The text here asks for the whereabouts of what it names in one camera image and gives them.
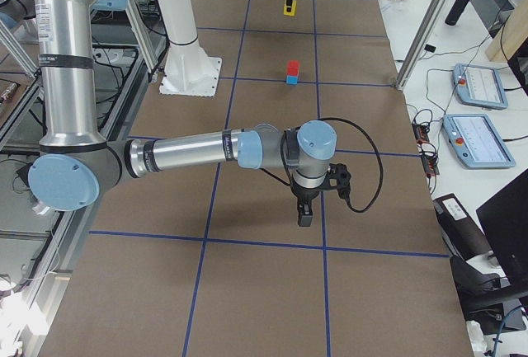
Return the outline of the red wooden block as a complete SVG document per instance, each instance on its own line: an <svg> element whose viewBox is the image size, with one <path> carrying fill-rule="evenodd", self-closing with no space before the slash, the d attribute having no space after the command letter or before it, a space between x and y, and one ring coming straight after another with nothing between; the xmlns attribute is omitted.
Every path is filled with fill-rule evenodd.
<svg viewBox="0 0 528 357"><path fill-rule="evenodd" d="M300 63L298 60L290 60L287 63L286 74L288 76L299 76Z"/></svg>

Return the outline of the blue teach pendant far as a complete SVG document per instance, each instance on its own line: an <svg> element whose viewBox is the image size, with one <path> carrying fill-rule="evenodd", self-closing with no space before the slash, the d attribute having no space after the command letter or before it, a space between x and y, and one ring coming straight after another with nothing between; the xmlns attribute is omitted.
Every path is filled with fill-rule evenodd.
<svg viewBox="0 0 528 357"><path fill-rule="evenodd" d="M497 68L458 63L453 68L455 93L463 104L505 110L508 100Z"/></svg>

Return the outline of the black water bottle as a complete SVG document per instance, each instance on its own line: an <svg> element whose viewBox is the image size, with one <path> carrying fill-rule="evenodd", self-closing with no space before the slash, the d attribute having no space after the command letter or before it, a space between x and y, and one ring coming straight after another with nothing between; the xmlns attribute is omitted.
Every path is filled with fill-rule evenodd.
<svg viewBox="0 0 528 357"><path fill-rule="evenodd" d="M470 0L455 0L444 20L444 23L448 26L455 26L469 2Z"/></svg>

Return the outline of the aluminium frame post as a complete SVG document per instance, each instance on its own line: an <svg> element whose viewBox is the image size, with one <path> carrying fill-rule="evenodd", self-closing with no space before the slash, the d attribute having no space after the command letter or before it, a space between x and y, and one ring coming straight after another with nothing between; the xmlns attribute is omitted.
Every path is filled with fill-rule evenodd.
<svg viewBox="0 0 528 357"><path fill-rule="evenodd" d="M413 69L417 65L418 58L425 48L435 24L439 18L442 8L445 6L447 0L431 0L425 16L422 18L421 25L417 30L413 42L408 50L408 53L403 61L402 67L396 77L394 87L402 91L408 82L408 79L413 73Z"/></svg>

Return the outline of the blue wooden block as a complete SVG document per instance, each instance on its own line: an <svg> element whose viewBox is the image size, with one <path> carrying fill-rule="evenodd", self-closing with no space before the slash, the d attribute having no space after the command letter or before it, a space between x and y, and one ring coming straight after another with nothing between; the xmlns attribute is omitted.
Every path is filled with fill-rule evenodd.
<svg viewBox="0 0 528 357"><path fill-rule="evenodd" d="M298 81L299 81L299 79L298 79L297 75L290 75L290 74L286 75L285 82L288 85L297 85Z"/></svg>

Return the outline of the black computer monitor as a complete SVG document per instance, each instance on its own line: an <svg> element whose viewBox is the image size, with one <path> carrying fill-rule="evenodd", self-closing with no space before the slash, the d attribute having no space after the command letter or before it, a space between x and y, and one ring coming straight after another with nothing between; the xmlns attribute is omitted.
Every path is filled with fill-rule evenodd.
<svg viewBox="0 0 528 357"><path fill-rule="evenodd" d="M476 210L498 263L512 284L527 280L527 171Z"/></svg>

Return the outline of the small black square pad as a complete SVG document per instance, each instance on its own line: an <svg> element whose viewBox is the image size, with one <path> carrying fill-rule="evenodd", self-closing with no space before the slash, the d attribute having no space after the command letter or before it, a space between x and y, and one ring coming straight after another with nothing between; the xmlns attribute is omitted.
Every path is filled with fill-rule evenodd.
<svg viewBox="0 0 528 357"><path fill-rule="evenodd" d="M434 53L436 51L436 47L433 45L425 45L424 50L427 52Z"/></svg>

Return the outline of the blue tape line crosswise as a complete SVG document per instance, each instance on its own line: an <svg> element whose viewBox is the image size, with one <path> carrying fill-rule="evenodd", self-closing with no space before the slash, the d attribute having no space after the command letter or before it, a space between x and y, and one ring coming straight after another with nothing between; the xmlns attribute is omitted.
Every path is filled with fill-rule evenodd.
<svg viewBox="0 0 528 357"><path fill-rule="evenodd" d="M185 241L185 242L207 242L207 243L233 244L233 245L258 246L258 247L277 247L277 248L290 248L290 249L302 249L302 250L314 250L314 251L338 251L338 252L350 252L350 253L386 255L386 256L415 256L415 257L428 257L428 258L441 258L441 259L449 258L449 256L446 254L431 253L431 252L417 252L417 251L391 251L391 250L362 249L362 248L351 248L351 247L329 247L329 246L319 246L319 245L309 245L309 244L299 244L299 243L261 242L261 241L248 241L248 240L210 238L210 237L204 238L204 237L189 237L189 236L177 236L177 235L154 234L154 233L117 232L117 231L104 231L104 230L92 230L92 231L89 231L88 233L91 235L98 235L98 236L167 239L167 240L178 240L178 241Z"/></svg>

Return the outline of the yellow wooden block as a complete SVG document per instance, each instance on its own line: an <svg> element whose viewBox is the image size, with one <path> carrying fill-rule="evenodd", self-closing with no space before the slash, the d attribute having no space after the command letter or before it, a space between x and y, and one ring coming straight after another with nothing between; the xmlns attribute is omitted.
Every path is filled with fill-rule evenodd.
<svg viewBox="0 0 528 357"><path fill-rule="evenodd" d="M295 16L297 8L297 2L294 0L291 4L285 3L283 6L284 16Z"/></svg>

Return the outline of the blue teach pendant near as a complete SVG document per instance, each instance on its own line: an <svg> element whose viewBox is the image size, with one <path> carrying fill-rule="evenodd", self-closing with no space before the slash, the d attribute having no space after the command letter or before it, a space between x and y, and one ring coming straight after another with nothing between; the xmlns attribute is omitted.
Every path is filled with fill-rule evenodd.
<svg viewBox="0 0 528 357"><path fill-rule="evenodd" d="M516 161L483 114L445 115L443 132L456 157L469 169L507 169Z"/></svg>

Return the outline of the blue teach pendant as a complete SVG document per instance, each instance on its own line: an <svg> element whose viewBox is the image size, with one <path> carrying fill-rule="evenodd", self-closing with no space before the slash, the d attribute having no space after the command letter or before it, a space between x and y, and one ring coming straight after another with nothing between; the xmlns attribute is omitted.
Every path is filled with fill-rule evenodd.
<svg viewBox="0 0 528 357"><path fill-rule="evenodd" d="M516 161L483 114L445 115L443 132L456 157L469 169L507 169Z"/></svg>
<svg viewBox="0 0 528 357"><path fill-rule="evenodd" d="M508 100L497 68L458 63L453 68L455 93L463 104L505 110Z"/></svg>

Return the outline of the brown paper table cover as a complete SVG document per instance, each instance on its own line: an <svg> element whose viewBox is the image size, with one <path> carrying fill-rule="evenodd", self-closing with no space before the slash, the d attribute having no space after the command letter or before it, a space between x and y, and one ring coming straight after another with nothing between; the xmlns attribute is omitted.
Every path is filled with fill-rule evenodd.
<svg viewBox="0 0 528 357"><path fill-rule="evenodd" d="M236 163L109 191L92 230L446 254L378 0L192 0L224 63L211 98L146 92L133 138L330 116L351 201L310 227L278 178ZM300 63L298 84L285 82ZM448 258L87 235L43 356L469 356Z"/></svg>

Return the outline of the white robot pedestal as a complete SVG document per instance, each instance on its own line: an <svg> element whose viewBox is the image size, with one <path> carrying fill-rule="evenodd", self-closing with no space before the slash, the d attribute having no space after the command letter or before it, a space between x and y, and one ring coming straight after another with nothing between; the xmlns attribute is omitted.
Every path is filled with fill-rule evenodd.
<svg viewBox="0 0 528 357"><path fill-rule="evenodd" d="M159 0L159 5L170 42L160 92L214 96L222 59L208 56L201 47L191 0Z"/></svg>

